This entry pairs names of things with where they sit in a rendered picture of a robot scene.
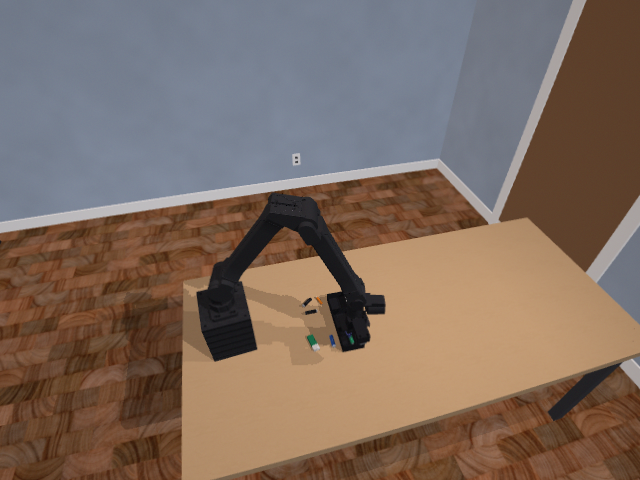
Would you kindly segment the black open-top bin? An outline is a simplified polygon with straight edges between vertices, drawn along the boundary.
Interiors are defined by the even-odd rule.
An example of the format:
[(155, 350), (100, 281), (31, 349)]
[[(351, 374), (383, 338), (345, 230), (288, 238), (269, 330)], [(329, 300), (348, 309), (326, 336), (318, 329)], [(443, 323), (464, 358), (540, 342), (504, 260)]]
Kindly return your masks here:
[(347, 313), (347, 301), (343, 292), (335, 292), (327, 294), (327, 302), (333, 318), (333, 322), (336, 328), (336, 332), (340, 341), (340, 345), (343, 352), (352, 351), (356, 349), (365, 348), (365, 344), (359, 345), (356, 343), (355, 334), (352, 333), (354, 344), (350, 343), (349, 337), (346, 332), (342, 332), (340, 322), (338, 320), (339, 315)]

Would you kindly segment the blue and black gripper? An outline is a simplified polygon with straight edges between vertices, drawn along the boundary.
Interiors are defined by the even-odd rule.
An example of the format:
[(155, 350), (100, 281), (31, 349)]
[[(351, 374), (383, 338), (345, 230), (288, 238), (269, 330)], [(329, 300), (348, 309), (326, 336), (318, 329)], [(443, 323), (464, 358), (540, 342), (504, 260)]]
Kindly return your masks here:
[[(346, 314), (348, 315), (348, 313), (346, 313)], [(344, 332), (344, 331), (345, 331), (345, 332), (346, 332), (346, 335), (347, 335), (347, 336), (349, 336), (349, 338), (350, 338), (350, 337), (351, 337), (351, 335), (352, 335), (352, 333), (354, 333), (354, 332), (353, 332), (353, 330), (348, 330), (348, 329), (347, 329), (347, 326), (346, 326), (346, 323), (345, 323), (346, 314), (344, 314), (344, 315), (339, 315), (339, 316), (338, 316), (338, 320), (339, 320), (339, 322), (340, 322), (342, 332)], [(362, 315), (363, 315), (363, 314), (362, 314)], [(362, 317), (362, 315), (361, 315), (360, 317)], [(349, 315), (348, 315), (348, 316), (349, 316)], [(353, 318), (353, 319), (358, 319), (358, 318), (360, 318), (360, 317), (355, 318), (355, 317), (351, 317), (351, 316), (349, 316), (349, 317), (350, 317), (350, 318)], [(369, 322), (368, 317), (367, 317), (367, 324), (366, 324), (366, 325), (370, 327), (370, 322)]]

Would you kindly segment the white and green eraser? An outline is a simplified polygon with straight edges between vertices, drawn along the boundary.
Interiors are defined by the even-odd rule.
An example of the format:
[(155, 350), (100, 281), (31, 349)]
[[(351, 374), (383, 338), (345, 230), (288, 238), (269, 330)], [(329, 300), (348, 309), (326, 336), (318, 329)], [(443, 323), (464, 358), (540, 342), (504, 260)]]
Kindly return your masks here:
[(316, 342), (313, 334), (307, 336), (307, 339), (308, 339), (312, 349), (314, 350), (314, 352), (320, 350), (320, 347), (319, 347), (318, 343)]

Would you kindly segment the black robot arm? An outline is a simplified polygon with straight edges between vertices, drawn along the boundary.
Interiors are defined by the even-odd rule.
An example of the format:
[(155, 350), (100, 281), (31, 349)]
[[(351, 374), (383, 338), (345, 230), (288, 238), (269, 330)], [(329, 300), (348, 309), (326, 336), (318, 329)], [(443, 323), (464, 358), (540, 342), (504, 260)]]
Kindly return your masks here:
[[(351, 268), (320, 215), (318, 205), (311, 197), (271, 193), (262, 214), (231, 256), (213, 266), (207, 289), (212, 321), (238, 316), (234, 298), (236, 283), (276, 233), (287, 227), (298, 232), (306, 245), (313, 246), (345, 295), (348, 315), (360, 317), (363, 314), (358, 319), (346, 314), (347, 329), (355, 333), (356, 343), (370, 342), (365, 312), (367, 315), (385, 314), (384, 295), (365, 292), (364, 282)], [(364, 307), (365, 311), (362, 311)]]

